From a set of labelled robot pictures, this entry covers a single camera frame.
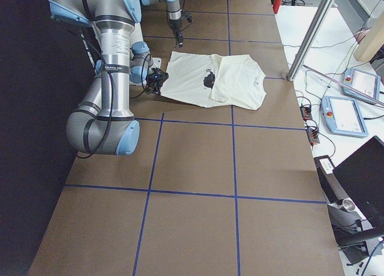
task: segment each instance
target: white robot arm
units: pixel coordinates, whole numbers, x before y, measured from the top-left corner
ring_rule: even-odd
[[[154,68],[141,29],[133,45],[130,38],[141,21],[139,0],[49,0],[55,19],[100,30],[101,71],[67,122],[67,137],[78,151],[130,155],[136,148],[140,126],[129,109],[130,79],[147,79],[149,92],[160,93],[167,74]]]

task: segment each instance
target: dark background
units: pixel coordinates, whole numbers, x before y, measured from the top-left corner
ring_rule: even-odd
[[[0,0],[0,15],[0,275],[20,276],[73,163],[65,124],[94,72],[48,0]]]

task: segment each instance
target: white cloth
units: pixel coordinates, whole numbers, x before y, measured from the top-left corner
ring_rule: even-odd
[[[213,88],[204,86],[204,78],[215,74]],[[162,96],[202,107],[236,105],[256,110],[266,95],[265,74],[249,55],[220,56],[172,52],[167,67],[169,78]]]

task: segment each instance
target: black monitor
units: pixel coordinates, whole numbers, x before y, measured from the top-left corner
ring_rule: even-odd
[[[384,224],[384,143],[374,136],[334,169],[373,227]]]

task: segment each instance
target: white tablet with blue border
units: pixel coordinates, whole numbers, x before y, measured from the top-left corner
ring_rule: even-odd
[[[354,68],[349,68],[344,73],[343,83],[358,90],[359,92],[364,93],[369,97],[375,98],[377,100],[380,97],[381,78],[378,75]],[[367,103],[375,104],[375,102],[373,102],[369,98],[361,96],[346,87],[343,87],[343,91],[348,96],[360,99]]]
[[[324,96],[321,111],[332,134],[360,138],[368,136],[356,99]]]

